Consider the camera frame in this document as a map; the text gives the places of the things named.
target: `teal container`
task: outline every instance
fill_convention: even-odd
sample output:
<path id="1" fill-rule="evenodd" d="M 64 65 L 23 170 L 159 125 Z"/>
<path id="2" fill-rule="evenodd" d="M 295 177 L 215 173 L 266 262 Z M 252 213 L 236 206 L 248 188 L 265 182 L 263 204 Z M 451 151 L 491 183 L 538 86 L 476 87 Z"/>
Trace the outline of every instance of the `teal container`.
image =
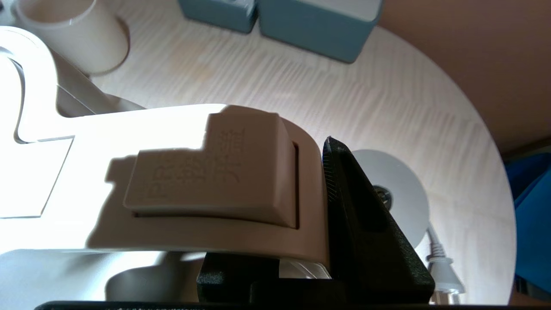
<path id="1" fill-rule="evenodd" d="M 257 0 L 263 35 L 347 63 L 379 21 L 383 0 Z"/>
<path id="2" fill-rule="evenodd" d="M 218 27 L 250 33 L 256 21 L 255 0 L 178 0 L 190 19 Z"/>

